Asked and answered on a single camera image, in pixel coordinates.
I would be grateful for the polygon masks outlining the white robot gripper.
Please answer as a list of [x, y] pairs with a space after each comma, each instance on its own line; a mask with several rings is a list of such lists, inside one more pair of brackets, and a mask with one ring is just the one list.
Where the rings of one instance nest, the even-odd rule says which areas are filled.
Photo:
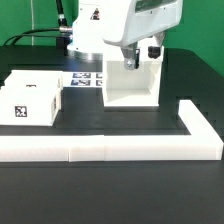
[[124, 67], [135, 70], [139, 67], [140, 50], [133, 43], [152, 36], [148, 56], [157, 59], [165, 39], [162, 31], [179, 24], [182, 6], [183, 0], [103, 0], [102, 39], [106, 44], [122, 47]]

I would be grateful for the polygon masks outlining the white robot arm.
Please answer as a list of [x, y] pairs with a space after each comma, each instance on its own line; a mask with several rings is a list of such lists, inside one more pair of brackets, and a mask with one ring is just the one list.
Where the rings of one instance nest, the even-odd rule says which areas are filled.
[[121, 48], [124, 66], [139, 67], [138, 42], [153, 40], [148, 56], [158, 58], [165, 31], [179, 24], [183, 0], [79, 0], [67, 47], [75, 57], [101, 60], [103, 44]]

